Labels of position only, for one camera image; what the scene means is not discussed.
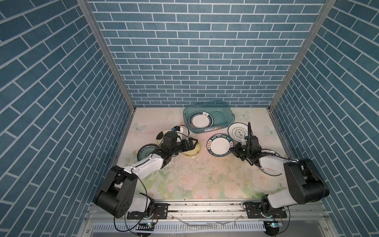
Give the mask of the teal translucent plastic bin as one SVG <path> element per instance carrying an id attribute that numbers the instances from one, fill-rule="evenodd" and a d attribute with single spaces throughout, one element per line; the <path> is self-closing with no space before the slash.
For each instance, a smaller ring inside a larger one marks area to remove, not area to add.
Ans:
<path id="1" fill-rule="evenodd" d="M 188 129 L 195 134 L 219 130 L 235 121 L 235 115 L 226 102 L 210 101 L 190 105 L 183 111 Z"/>

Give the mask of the green rim Hao Shi plate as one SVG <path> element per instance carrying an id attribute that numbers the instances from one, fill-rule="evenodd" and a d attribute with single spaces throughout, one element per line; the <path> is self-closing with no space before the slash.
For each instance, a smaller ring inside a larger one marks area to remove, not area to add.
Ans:
<path id="1" fill-rule="evenodd" d="M 231 153 L 234 141 L 226 134 L 215 134 L 207 141 L 207 151 L 214 157 L 225 157 Z"/>

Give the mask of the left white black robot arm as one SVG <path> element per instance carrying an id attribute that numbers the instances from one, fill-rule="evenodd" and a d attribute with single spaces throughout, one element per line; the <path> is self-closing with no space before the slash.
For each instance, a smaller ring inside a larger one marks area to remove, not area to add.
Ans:
<path id="1" fill-rule="evenodd" d="M 151 173 L 164 168 L 172 157 L 182 152 L 192 151 L 198 144 L 195 138 L 183 139 L 177 132 L 167 132 L 147 158 L 134 165 L 112 167 L 94 198 L 94 203 L 115 218 L 127 213 L 138 213 L 151 217 L 155 200 L 148 196 L 147 191 L 135 194 L 137 183 Z"/>

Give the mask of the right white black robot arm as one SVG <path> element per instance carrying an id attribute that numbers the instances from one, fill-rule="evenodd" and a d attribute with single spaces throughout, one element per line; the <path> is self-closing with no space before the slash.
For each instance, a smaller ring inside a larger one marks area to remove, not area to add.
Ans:
<path id="1" fill-rule="evenodd" d="M 263 149 L 256 136 L 245 137 L 230 151 L 252 166 L 284 174 L 287 187 L 262 197 L 262 208 L 282 208 L 319 201 L 329 196 L 329 188 L 310 159 L 284 158 L 270 149 Z"/>

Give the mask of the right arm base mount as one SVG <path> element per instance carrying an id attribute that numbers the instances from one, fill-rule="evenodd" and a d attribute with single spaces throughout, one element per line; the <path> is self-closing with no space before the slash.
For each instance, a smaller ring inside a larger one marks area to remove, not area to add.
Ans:
<path id="1" fill-rule="evenodd" d="M 284 207 L 273 208 L 268 202 L 245 202 L 242 204 L 242 208 L 246 211 L 247 217 L 249 219 L 259 219 L 259 218 L 287 218 L 287 213 Z"/>

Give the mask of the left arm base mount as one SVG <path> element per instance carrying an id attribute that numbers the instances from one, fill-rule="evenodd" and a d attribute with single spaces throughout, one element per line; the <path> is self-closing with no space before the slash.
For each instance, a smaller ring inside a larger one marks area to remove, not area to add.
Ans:
<path id="1" fill-rule="evenodd" d="M 168 203 L 155 203 L 154 205 L 150 204 L 147 208 L 147 211 L 144 212 L 128 212 L 128 220 L 139 220 L 139 219 L 167 219 L 168 213 Z"/>

